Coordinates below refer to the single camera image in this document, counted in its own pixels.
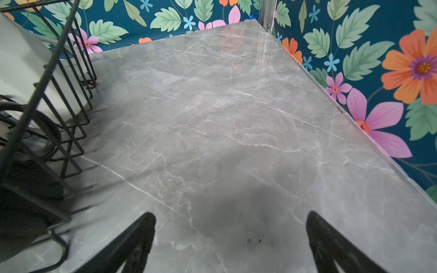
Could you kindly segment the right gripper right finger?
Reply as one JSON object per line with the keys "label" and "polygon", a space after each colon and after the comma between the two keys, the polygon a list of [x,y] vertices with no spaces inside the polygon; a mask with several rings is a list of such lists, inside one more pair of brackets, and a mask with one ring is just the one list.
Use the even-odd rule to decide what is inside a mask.
{"label": "right gripper right finger", "polygon": [[315,211],[307,216],[306,231],[317,272],[385,272]]}

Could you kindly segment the white ceramic mug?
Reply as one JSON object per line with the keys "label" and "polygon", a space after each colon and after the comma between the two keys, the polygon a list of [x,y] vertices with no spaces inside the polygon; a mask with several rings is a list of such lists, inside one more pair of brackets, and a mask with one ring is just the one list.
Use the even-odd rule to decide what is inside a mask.
{"label": "white ceramic mug", "polygon": [[[1,14],[1,95],[11,97],[19,104],[27,104],[35,91],[34,84],[40,81],[45,70],[44,65],[49,63],[51,56],[52,52],[36,35]],[[82,105],[87,106],[88,102],[74,73],[69,65],[63,66]],[[72,111],[79,114],[80,105],[59,67],[56,67],[53,76]],[[72,119],[72,115],[51,81],[44,93],[64,121]],[[58,119],[43,99],[37,110],[58,123]]]}

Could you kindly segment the black mug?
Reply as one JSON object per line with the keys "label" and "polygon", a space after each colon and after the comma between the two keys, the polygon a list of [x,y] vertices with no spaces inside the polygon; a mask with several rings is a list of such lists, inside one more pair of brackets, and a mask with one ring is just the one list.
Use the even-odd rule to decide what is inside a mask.
{"label": "black mug", "polygon": [[[49,161],[56,153],[55,142],[61,141],[61,134],[54,122],[40,111],[32,119],[45,134],[44,148],[35,151],[35,157],[23,148],[15,152],[7,170],[6,180],[15,187],[59,208],[64,199],[64,190],[54,177],[45,172],[38,163]],[[56,217],[18,194],[1,189],[1,262],[5,262],[28,248],[39,236],[48,235],[61,246],[61,257],[68,255],[68,245],[53,230],[49,229]]]}

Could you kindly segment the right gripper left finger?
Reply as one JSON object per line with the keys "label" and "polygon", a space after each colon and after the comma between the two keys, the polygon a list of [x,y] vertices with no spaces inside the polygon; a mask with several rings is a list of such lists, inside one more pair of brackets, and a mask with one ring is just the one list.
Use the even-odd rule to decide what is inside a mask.
{"label": "right gripper left finger", "polygon": [[144,213],[126,230],[82,265],[78,273],[143,273],[155,236],[156,217]]}

